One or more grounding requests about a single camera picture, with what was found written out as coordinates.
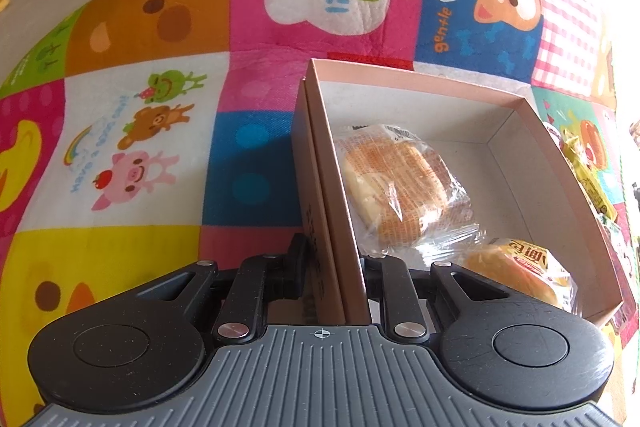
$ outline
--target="patchwork mat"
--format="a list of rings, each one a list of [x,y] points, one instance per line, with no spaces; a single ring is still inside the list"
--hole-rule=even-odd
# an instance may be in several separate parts
[[[290,122],[313,57],[526,96],[580,136],[629,239],[610,42],[587,0],[92,0],[0,87],[6,427],[42,407],[26,353],[47,323],[196,259],[286,249],[302,227]],[[624,343],[638,315],[623,262]]]

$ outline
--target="red and white checkered pattern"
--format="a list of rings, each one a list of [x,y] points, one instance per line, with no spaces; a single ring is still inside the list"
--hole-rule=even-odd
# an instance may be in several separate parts
[[[589,96],[598,60],[601,14],[586,0],[540,0],[544,26],[532,86]]]

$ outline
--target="silver screw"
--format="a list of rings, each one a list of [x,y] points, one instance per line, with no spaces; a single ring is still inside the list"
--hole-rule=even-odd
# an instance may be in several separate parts
[[[249,334],[249,328],[239,322],[228,322],[218,328],[218,334],[226,339],[241,339]]]
[[[424,326],[417,322],[401,322],[396,325],[394,331],[396,332],[396,335],[400,335],[401,337],[408,339],[417,339],[427,332],[427,330],[424,329]]]

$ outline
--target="gray ribbed plate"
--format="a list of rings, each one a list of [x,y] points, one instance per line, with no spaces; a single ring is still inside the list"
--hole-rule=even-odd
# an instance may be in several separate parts
[[[118,415],[49,405],[29,427],[430,426],[613,427],[593,403],[529,415],[478,402],[455,387],[422,347],[386,340],[375,326],[269,326],[250,344],[219,349],[191,387]]]

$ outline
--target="patterned fabric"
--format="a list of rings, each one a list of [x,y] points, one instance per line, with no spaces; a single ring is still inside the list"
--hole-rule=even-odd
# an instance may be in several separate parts
[[[590,150],[625,232],[610,43],[583,0],[92,0],[0,86],[6,427],[42,405],[26,355],[47,323],[196,259],[226,269],[287,248],[310,58],[526,97]],[[632,332],[635,274],[612,261],[614,327]]]

